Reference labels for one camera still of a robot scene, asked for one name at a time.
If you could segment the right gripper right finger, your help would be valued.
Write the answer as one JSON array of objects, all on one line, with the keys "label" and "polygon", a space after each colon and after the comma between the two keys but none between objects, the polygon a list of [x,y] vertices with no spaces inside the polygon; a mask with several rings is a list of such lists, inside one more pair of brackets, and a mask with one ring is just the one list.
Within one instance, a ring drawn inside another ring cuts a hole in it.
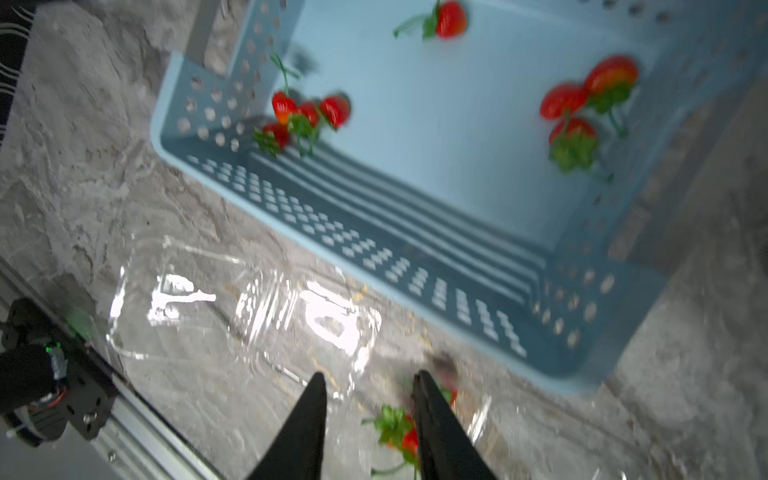
[{"label": "right gripper right finger", "polygon": [[422,479],[496,478],[428,371],[420,370],[414,376],[412,399]]}]

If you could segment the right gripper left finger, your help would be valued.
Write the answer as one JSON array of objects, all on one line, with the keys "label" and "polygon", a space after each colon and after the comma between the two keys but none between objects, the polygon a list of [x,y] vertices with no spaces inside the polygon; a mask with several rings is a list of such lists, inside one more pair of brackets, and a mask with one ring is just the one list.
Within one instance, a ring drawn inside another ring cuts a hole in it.
[{"label": "right gripper left finger", "polygon": [[326,418],[326,381],[316,372],[248,479],[320,479]]}]

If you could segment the clear plastic clamshell container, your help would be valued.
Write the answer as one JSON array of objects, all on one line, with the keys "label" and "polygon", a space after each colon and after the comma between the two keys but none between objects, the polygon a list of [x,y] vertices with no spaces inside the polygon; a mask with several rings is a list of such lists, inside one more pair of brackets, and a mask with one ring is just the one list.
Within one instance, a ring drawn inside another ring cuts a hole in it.
[{"label": "clear plastic clamshell container", "polygon": [[643,475],[614,436],[511,386],[495,361],[336,269],[273,251],[137,240],[108,337],[131,384],[228,479],[265,454],[317,373],[328,391],[324,477],[411,478],[372,419],[384,406],[409,410],[421,370],[457,392],[454,413],[500,479]]}]

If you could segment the light blue plastic basket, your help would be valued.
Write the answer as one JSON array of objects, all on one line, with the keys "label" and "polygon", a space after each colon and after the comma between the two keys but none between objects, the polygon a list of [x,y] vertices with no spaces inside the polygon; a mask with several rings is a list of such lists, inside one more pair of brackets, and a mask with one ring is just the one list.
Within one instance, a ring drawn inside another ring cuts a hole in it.
[{"label": "light blue plastic basket", "polygon": [[[201,3],[171,55],[155,150],[260,221],[538,385],[588,391],[613,370],[665,280],[609,247],[678,126],[756,75],[763,1],[469,1],[455,40],[393,37],[427,1],[253,1],[227,71],[204,64]],[[348,122],[312,155],[253,142],[283,80],[298,103],[343,94]],[[545,94],[613,55],[639,82],[597,159],[607,181],[550,160]]]}]

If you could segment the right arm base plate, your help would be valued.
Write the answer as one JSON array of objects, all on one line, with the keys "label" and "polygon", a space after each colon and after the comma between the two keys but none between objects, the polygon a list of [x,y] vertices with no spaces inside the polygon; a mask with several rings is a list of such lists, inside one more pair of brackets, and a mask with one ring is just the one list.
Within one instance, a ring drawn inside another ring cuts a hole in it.
[{"label": "right arm base plate", "polygon": [[37,448],[71,426],[95,439],[118,390],[112,370],[84,339],[29,298],[14,300],[1,322],[1,420]]}]

